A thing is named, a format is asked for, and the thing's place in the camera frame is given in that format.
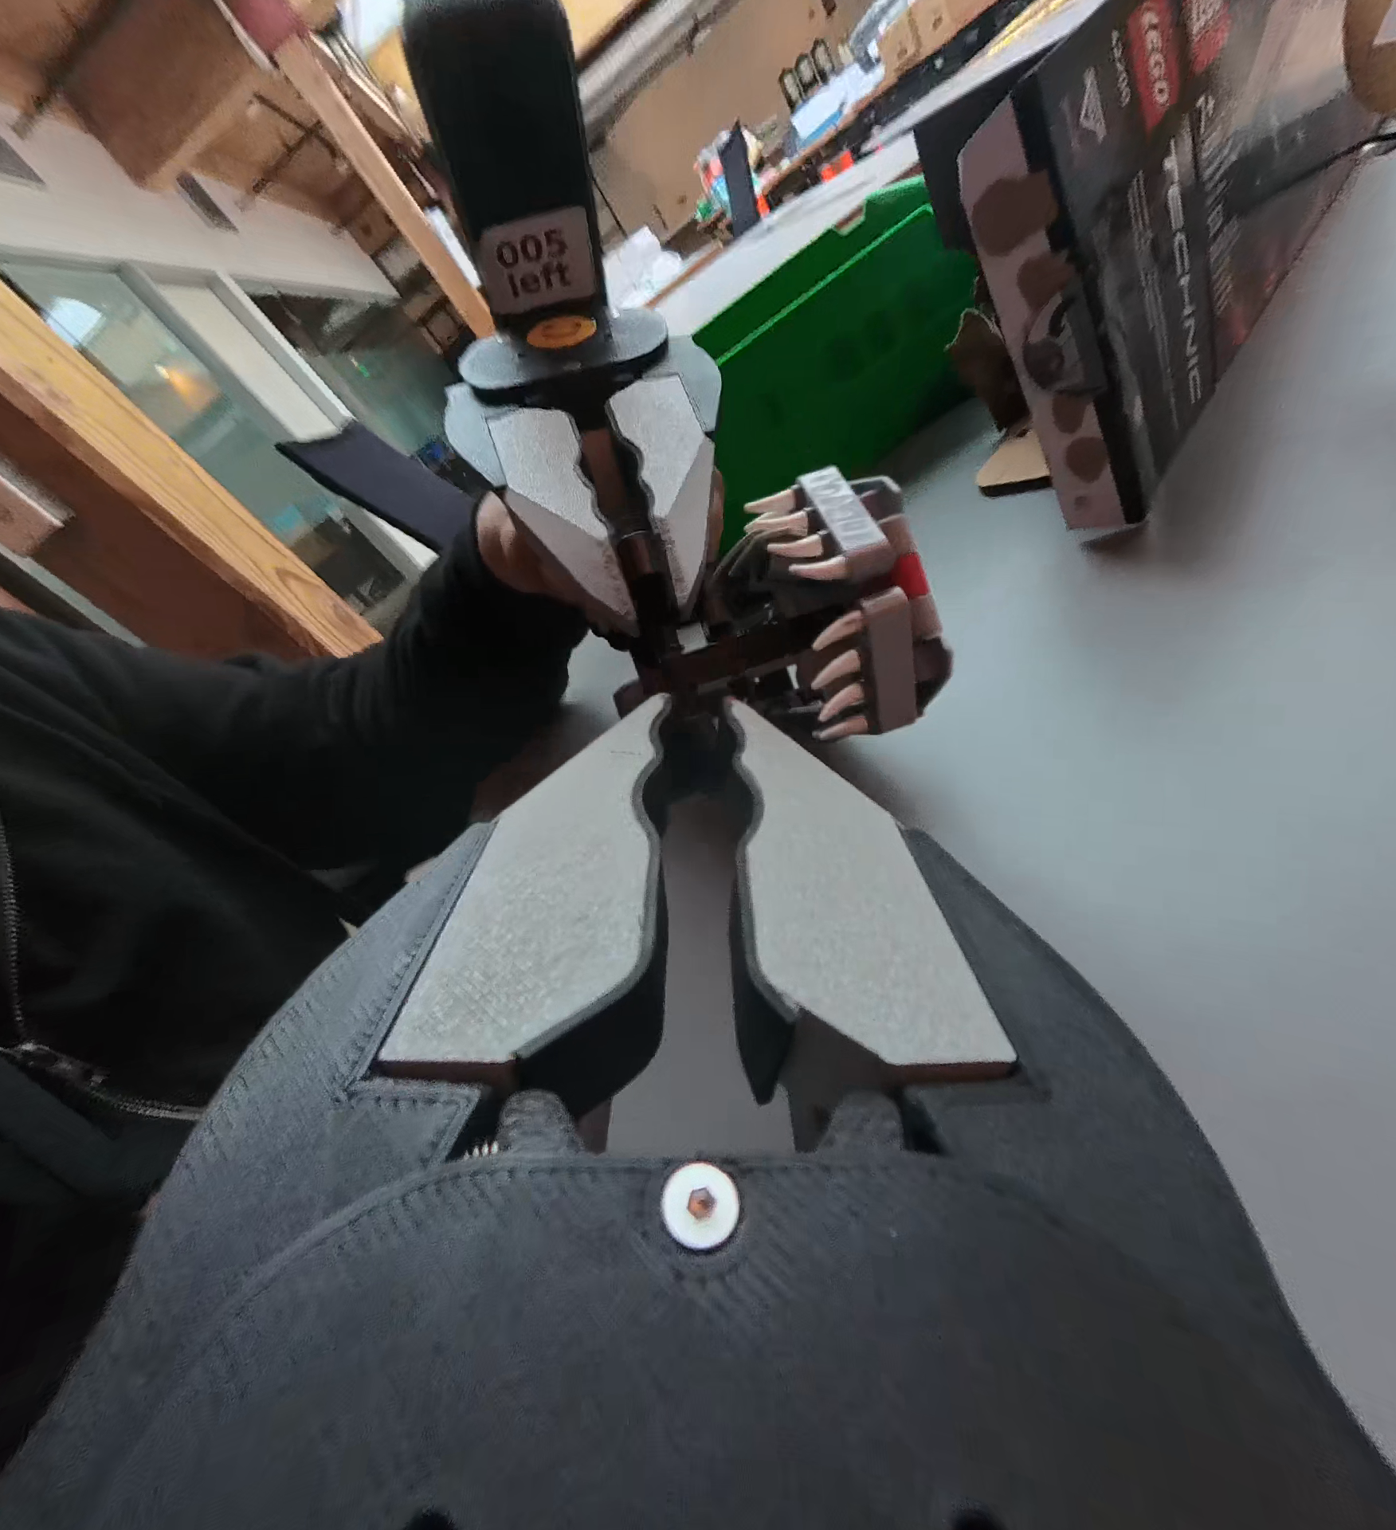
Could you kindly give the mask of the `black lego set box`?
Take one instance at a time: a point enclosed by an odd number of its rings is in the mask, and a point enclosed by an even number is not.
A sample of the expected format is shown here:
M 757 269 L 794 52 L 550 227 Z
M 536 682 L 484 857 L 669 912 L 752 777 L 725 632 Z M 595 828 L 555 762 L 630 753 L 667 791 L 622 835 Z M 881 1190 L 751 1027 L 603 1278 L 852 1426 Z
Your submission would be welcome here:
M 1148 521 L 1374 131 L 1347 4 L 1008 4 L 911 115 L 1066 526 Z

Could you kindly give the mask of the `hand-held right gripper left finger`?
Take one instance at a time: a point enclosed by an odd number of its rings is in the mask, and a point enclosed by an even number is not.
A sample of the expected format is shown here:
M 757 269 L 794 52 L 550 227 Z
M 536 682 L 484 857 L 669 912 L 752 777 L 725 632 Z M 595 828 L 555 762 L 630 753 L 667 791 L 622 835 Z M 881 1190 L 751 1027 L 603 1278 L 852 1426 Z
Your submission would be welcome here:
M 574 1119 L 653 1061 L 667 912 L 653 698 L 505 810 L 377 1056 L 381 1077 L 544 1092 Z

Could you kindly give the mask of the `brown cardboard cutout piece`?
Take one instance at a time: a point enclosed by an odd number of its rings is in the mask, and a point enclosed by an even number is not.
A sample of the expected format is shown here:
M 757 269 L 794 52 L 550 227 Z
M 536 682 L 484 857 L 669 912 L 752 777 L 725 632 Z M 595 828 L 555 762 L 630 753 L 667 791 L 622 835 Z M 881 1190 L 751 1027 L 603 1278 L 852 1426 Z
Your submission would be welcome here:
M 960 385 L 990 414 L 998 442 L 977 473 L 985 497 L 1053 487 L 1053 473 L 1034 426 L 1013 359 L 995 322 L 966 309 L 947 356 Z

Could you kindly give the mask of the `wooden support post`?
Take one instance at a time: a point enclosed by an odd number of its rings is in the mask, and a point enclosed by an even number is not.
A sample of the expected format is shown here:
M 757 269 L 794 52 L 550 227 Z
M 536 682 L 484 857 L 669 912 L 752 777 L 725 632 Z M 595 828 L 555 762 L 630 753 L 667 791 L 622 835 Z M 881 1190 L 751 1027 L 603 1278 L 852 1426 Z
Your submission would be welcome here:
M 475 338 L 497 333 L 486 299 L 441 240 L 423 206 L 388 161 L 344 90 L 328 73 L 309 31 L 295 31 L 275 50 L 274 58 L 290 86 L 314 110 L 333 144 L 381 205 L 399 235 L 438 282 L 442 296 L 454 306 Z

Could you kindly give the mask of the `green plastic bin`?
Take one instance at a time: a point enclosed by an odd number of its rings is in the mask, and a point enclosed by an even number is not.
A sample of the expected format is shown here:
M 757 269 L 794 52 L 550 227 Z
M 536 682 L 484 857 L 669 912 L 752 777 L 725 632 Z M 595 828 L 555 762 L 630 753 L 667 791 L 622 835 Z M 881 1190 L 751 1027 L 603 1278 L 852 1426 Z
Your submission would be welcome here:
M 852 227 L 828 229 L 696 330 L 724 381 L 724 547 L 748 504 L 813 470 L 865 478 L 968 397 L 948 348 L 977 275 L 913 177 L 871 193 Z

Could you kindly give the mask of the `person's left hand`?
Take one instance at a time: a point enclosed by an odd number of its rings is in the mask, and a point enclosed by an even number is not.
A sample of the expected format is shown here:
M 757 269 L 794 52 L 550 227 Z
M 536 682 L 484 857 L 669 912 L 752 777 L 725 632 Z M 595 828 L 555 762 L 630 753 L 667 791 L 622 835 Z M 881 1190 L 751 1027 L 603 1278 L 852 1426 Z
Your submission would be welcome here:
M 475 537 L 483 565 L 500 584 L 526 597 L 553 600 L 582 616 L 590 613 L 585 592 L 560 565 L 545 558 L 494 491 L 479 499 Z

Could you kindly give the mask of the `person's left forearm black sleeve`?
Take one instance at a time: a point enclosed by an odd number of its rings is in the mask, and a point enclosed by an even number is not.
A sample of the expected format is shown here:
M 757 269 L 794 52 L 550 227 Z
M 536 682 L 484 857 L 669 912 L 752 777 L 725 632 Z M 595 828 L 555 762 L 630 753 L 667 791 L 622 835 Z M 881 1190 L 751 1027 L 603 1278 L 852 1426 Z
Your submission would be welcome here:
M 192 661 L 0 608 L 0 717 L 21 765 L 78 753 L 182 788 L 293 865 L 442 852 L 558 709 L 585 616 L 487 555 L 495 500 L 388 639 L 344 659 Z

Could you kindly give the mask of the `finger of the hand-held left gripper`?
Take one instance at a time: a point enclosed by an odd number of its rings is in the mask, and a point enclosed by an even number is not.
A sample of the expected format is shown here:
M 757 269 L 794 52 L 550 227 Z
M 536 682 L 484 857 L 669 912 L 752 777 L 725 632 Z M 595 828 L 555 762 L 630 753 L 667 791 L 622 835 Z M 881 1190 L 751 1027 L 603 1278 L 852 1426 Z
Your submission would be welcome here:
M 508 409 L 487 420 L 500 495 L 558 594 L 605 632 L 634 639 L 638 621 L 614 550 L 613 531 L 582 468 L 582 441 L 569 414 Z
M 606 412 L 634 452 L 675 614 L 691 619 L 712 561 L 719 404 L 691 393 L 679 373 L 650 373 L 614 393 Z

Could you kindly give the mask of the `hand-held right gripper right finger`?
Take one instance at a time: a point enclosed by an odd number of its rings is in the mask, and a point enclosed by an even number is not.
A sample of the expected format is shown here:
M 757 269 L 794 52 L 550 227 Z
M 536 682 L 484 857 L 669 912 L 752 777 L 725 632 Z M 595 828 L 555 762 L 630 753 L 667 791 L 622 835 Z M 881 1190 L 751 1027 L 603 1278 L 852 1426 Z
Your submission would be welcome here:
M 735 1032 L 757 1101 L 1006 1079 L 1017 1053 L 902 825 L 743 703 L 751 809 L 732 920 Z

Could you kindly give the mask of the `person's black jacket torso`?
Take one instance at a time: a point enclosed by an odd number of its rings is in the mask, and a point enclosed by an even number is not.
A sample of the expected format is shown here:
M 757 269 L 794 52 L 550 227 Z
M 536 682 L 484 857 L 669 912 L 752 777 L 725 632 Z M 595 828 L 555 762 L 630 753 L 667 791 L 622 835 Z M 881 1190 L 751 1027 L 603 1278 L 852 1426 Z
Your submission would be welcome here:
M 0 1469 L 86 1346 L 190 1121 L 356 921 L 270 833 L 0 709 L 0 1080 L 121 1143 L 134 1177 L 79 1187 L 0 1127 Z

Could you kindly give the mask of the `dark clawed lego model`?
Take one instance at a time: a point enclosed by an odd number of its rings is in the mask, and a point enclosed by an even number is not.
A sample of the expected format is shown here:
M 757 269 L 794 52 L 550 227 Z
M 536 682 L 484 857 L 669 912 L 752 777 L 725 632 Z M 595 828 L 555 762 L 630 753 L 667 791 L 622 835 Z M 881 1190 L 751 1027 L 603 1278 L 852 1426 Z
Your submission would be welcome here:
M 797 740 L 886 735 L 919 720 L 953 674 L 903 491 L 817 470 L 744 508 L 680 635 L 614 704 L 656 695 L 677 716 L 743 703 Z

